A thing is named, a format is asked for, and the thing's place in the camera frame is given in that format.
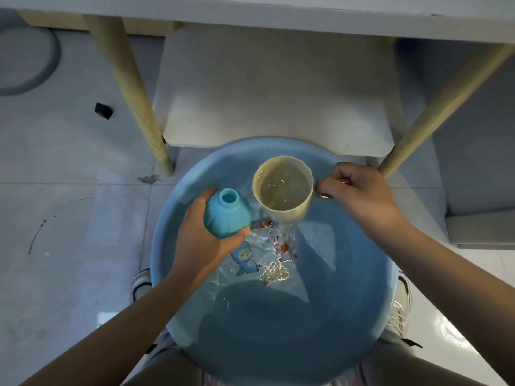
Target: hand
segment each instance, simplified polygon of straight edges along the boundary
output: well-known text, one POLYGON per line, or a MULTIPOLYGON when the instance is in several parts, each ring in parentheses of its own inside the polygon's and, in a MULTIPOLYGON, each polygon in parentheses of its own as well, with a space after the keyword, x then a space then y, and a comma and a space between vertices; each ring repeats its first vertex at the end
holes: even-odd
POLYGON ((212 187, 198 195, 186 210, 179 227, 175 260, 170 273, 187 279, 190 295, 215 272, 229 253, 243 244, 250 233, 250 228, 244 227, 235 235, 220 240, 205 228, 205 204, 216 190, 216 187, 212 187))
POLYGON ((317 189, 338 200, 369 237, 407 223, 383 176, 374 168, 339 162, 329 177, 318 181, 317 189), (352 184, 338 179, 349 179, 352 184))

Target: wooden table leg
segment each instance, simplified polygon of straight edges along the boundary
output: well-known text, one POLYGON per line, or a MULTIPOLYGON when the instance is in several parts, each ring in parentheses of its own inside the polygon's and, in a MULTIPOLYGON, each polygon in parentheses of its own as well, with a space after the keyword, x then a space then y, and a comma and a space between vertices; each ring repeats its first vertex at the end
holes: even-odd
POLYGON ((379 165, 387 177, 394 172, 422 142, 431 136, 449 116, 483 84, 515 51, 513 44, 475 44, 465 64, 451 77, 436 98, 379 165))
POLYGON ((148 100, 122 18, 97 15, 82 17, 96 38, 99 49, 109 60, 116 83, 156 157, 159 168, 165 175, 171 176, 174 166, 148 100))

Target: cup handle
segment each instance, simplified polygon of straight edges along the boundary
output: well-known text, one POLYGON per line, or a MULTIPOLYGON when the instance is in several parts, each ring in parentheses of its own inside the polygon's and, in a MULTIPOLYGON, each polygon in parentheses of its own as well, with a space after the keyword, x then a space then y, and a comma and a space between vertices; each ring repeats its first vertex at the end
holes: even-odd
MULTIPOLYGON (((344 183, 344 184, 348 184, 348 185, 352 184, 349 179, 338 179, 338 181, 340 181, 341 183, 344 183)), ((316 184, 315 184, 315 187, 313 187, 313 192, 315 193, 315 195, 317 195, 323 199, 332 199, 333 198, 330 194, 327 194, 326 192, 319 192, 316 184)))

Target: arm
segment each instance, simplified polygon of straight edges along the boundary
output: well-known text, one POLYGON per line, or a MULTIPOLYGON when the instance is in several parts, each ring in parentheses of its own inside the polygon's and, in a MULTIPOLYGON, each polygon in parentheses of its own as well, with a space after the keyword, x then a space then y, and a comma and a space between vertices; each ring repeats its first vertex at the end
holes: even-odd
POLYGON ((341 162, 318 187, 338 199, 506 383, 515 385, 515 288, 411 225, 375 169, 341 162), (341 178, 352 186, 336 180, 341 178))
POLYGON ((216 188, 203 192, 179 228, 171 272, 151 291, 53 362, 27 379, 29 385, 119 385, 187 299, 240 246, 244 228, 219 240, 204 226, 205 204, 216 188))

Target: gray pants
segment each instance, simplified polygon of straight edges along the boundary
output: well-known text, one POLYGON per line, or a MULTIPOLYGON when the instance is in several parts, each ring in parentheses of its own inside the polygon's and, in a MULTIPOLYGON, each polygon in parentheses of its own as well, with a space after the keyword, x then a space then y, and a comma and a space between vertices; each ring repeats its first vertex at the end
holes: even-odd
MULTIPOLYGON (((228 386, 195 366, 164 334, 128 386, 228 386)), ((385 330, 370 355, 326 386, 481 386, 478 383, 417 358, 399 336, 385 330)))

